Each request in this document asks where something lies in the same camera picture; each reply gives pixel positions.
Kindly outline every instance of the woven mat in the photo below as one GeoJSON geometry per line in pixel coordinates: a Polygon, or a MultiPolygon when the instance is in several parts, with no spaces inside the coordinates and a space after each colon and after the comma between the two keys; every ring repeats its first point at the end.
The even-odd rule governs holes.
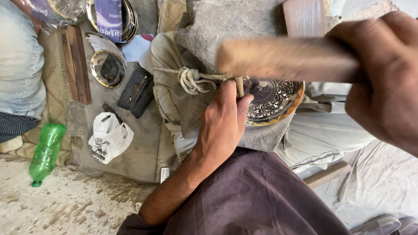
{"type": "MultiPolygon", "coordinates": [[[[38,42],[44,48],[45,64],[42,68],[42,80],[46,88],[47,105],[42,113],[39,125],[22,135],[23,146],[8,152],[18,156],[32,158],[39,142],[41,129],[45,123],[59,123],[67,126],[67,89],[66,65],[61,44],[60,30],[54,30],[50,35],[41,33],[38,42]]],[[[60,146],[55,164],[68,166],[73,162],[71,135],[65,134],[60,146]]]]}

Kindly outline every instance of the leg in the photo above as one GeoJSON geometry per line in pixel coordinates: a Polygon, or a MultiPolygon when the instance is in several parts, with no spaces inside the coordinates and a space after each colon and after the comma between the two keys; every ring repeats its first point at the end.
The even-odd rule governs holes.
{"type": "MultiPolygon", "coordinates": [[[[174,43],[175,33],[158,34],[150,48],[150,58],[153,67],[165,69],[180,69],[183,67],[181,56],[174,43]]],[[[180,162],[182,162],[191,149],[196,145],[197,137],[185,139],[181,134],[180,114],[172,100],[174,97],[173,87],[177,83],[177,74],[154,71],[154,97],[157,101],[160,114],[166,127],[174,136],[174,148],[180,162]]]]}
{"type": "Polygon", "coordinates": [[[290,123],[292,147],[277,154],[296,173],[311,166],[326,168],[376,139],[349,117],[345,98],[349,84],[309,83],[290,123]]]}
{"type": "Polygon", "coordinates": [[[43,48],[32,21],[11,1],[0,2],[0,112],[36,120],[46,104],[43,48]]]}

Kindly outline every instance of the blue jeans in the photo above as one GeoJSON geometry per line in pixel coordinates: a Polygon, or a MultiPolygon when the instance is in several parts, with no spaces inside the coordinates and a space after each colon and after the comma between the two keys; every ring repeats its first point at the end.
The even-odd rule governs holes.
{"type": "Polygon", "coordinates": [[[32,21],[9,0],[0,1],[0,112],[41,119],[46,105],[43,48],[32,21]]]}

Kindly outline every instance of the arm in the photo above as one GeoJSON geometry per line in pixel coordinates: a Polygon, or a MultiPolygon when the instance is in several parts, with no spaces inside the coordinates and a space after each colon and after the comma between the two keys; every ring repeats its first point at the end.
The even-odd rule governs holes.
{"type": "Polygon", "coordinates": [[[248,107],[254,98],[246,95],[236,102],[236,95],[234,80],[221,83],[220,90],[200,114],[201,127],[196,146],[141,206],[139,215],[146,223],[167,223],[196,187],[234,152],[244,133],[248,107]]]}
{"type": "Polygon", "coordinates": [[[353,85],[347,113],[378,139],[418,157],[418,20],[396,11],[343,22],[327,36],[357,52],[370,80],[353,85]]]}

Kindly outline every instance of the wooden stick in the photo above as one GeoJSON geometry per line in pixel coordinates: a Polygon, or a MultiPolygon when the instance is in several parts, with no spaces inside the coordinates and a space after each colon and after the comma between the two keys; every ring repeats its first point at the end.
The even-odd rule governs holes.
{"type": "Polygon", "coordinates": [[[312,81],[365,82],[358,59],[327,38],[269,37],[230,40],[218,49],[219,72],[234,77],[312,81]]]}
{"type": "Polygon", "coordinates": [[[76,75],[74,71],[73,58],[71,56],[70,42],[68,39],[67,28],[61,29],[61,39],[62,39],[62,48],[64,50],[65,63],[67,65],[68,80],[70,83],[73,100],[79,101],[80,99],[79,99],[78,90],[77,90],[76,75]]]}
{"type": "Polygon", "coordinates": [[[343,176],[351,172],[351,166],[345,162],[341,161],[333,166],[328,167],[326,170],[320,171],[311,177],[304,179],[303,181],[311,188],[317,188],[327,182],[330,182],[333,179],[336,179],[340,176],[343,176]]]}
{"type": "Polygon", "coordinates": [[[234,77],[235,83],[237,84],[237,93],[239,98],[244,97],[244,82],[242,77],[234,77]]]}
{"type": "Polygon", "coordinates": [[[92,102],[92,95],[90,93],[83,35],[81,34],[81,29],[78,26],[67,26],[67,33],[71,58],[74,64],[74,73],[77,82],[79,99],[83,104],[90,104],[92,102]]]}

